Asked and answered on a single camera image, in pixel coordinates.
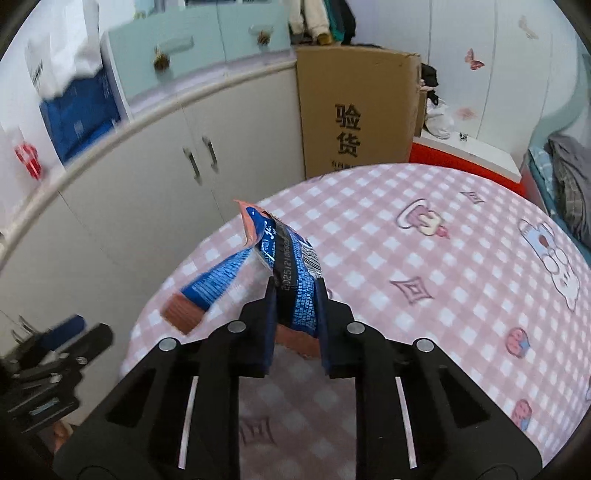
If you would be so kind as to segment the person's left hand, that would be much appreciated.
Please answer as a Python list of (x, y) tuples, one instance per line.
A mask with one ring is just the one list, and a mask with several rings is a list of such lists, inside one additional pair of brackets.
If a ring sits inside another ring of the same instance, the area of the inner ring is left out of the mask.
[(58, 421), (53, 425), (53, 453), (57, 453), (63, 447), (71, 438), (73, 431), (73, 427), (64, 421)]

